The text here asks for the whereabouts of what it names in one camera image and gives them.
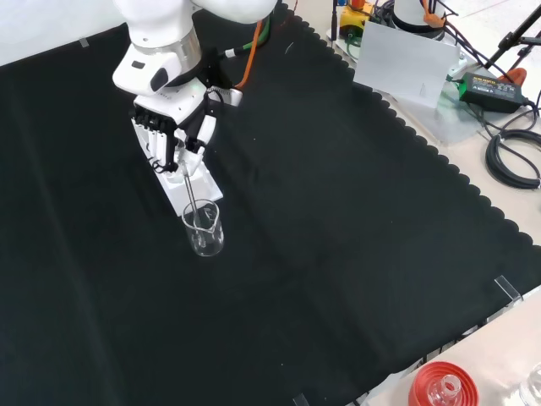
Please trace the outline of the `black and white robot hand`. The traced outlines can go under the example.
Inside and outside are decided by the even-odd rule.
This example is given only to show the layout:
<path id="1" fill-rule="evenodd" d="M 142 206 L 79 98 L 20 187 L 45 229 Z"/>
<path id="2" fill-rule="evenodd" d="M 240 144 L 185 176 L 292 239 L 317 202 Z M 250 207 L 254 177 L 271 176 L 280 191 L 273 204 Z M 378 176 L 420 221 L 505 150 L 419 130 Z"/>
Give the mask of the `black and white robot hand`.
<path id="1" fill-rule="evenodd" d="M 131 122 L 146 161 L 170 184 L 195 173 L 216 130 L 210 90 L 198 80 L 137 96 Z"/>

